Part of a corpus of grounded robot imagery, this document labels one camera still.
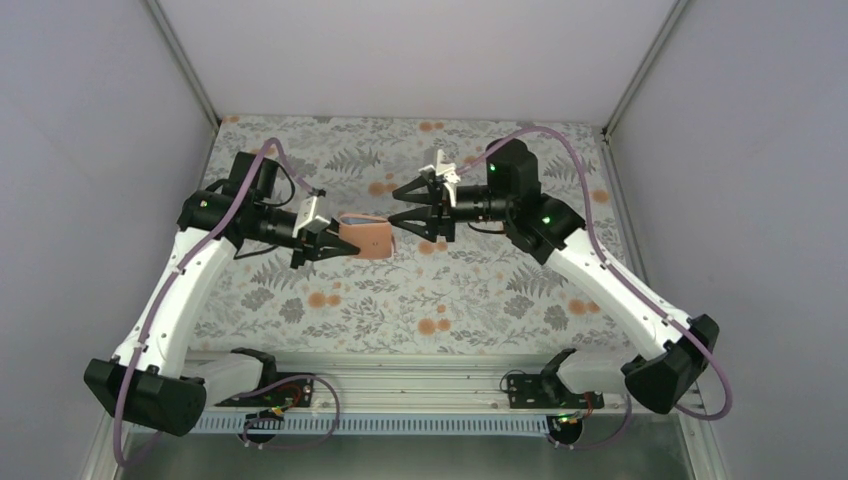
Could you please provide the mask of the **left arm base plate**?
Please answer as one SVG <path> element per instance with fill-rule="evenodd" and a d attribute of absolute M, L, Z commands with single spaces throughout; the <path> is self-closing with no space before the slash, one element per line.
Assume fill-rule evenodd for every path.
<path fill-rule="evenodd" d="M 273 381 L 260 385 L 248 395 L 225 399 L 216 407 L 271 408 L 309 407 L 315 388 L 314 378 L 306 373 L 280 373 Z"/>

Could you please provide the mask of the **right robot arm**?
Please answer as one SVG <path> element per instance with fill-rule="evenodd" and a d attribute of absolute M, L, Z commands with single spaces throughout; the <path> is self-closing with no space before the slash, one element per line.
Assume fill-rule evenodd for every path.
<path fill-rule="evenodd" d="M 609 254 L 581 214 L 543 192 L 538 158 L 524 142 L 501 139 L 489 147 L 486 182 L 471 186 L 461 185 L 456 166 L 436 151 L 432 164 L 393 191 L 413 207 L 390 223 L 452 242 L 460 223 L 500 222 L 515 247 L 579 288 L 624 331 L 637 351 L 631 360 L 567 348 L 545 366 L 541 391 L 552 406 L 598 392 L 628 395 L 654 413 L 681 409 L 709 364 L 717 323 L 669 305 Z"/>

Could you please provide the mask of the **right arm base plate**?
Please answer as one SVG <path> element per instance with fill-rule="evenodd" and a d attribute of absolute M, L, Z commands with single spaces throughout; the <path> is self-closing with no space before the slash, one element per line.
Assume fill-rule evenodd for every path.
<path fill-rule="evenodd" d="M 502 387 L 507 393 L 512 409 L 588 409 L 603 408 L 602 395 L 576 394 L 569 391 L 558 380 L 543 379 L 539 374 L 511 373 L 505 377 Z"/>

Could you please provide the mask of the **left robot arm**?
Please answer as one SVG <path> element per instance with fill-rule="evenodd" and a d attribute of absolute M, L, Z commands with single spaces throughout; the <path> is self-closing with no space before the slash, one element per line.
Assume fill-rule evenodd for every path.
<path fill-rule="evenodd" d="M 296 213 L 270 203 L 278 171 L 288 169 L 239 152 L 228 177 L 184 202 L 170 258 L 139 320 L 110 359 L 91 360 L 84 373 L 118 426 L 183 436 L 210 406 L 243 397 L 263 405 L 276 396 L 270 354 L 237 348 L 194 373 L 184 365 L 201 310 L 245 241 L 290 250 L 293 269 L 359 253 L 340 238 L 338 221 L 320 212 L 324 191 L 312 191 Z"/>

